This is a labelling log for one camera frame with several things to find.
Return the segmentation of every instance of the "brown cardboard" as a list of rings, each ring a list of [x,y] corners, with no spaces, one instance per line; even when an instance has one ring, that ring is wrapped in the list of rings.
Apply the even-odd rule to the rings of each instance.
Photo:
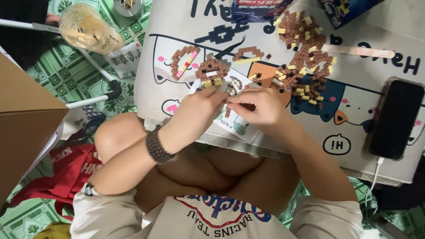
[[[0,205],[68,110],[0,53]]]

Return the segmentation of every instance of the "black bracelet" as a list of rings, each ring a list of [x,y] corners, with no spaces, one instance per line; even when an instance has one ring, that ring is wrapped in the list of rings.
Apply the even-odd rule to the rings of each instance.
[[[165,163],[175,156],[175,154],[167,153],[159,141],[158,131],[161,127],[162,126],[157,125],[156,128],[146,136],[146,148],[149,156],[157,163]]]

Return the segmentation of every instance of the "tape roll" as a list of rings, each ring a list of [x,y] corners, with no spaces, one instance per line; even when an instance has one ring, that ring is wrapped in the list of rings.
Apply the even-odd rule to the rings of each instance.
[[[113,0],[113,7],[123,17],[135,20],[139,19],[145,11],[145,6],[143,5],[142,0],[129,1],[133,2],[131,7],[124,7],[123,0]]]

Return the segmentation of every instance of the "printed number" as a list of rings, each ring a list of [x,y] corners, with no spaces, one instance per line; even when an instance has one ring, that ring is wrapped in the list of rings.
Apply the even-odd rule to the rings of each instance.
[[[226,127],[232,128],[232,126],[231,126],[231,125],[229,125],[229,123],[227,123],[227,122],[226,122],[226,121],[224,121],[224,120],[222,120],[222,121],[221,121],[221,123],[222,123],[223,125],[225,125]]]

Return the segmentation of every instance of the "hand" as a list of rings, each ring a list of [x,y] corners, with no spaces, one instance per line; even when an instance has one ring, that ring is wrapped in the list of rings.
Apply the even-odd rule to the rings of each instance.
[[[227,97],[227,92],[217,92],[216,87],[187,95],[171,120],[158,132],[164,149],[175,154],[199,139],[221,113]]]
[[[271,88],[246,88],[240,95],[229,97],[227,100],[230,101],[230,109],[265,134],[279,137],[296,126],[277,92]],[[240,105],[241,103],[253,104],[255,110],[251,111]]]

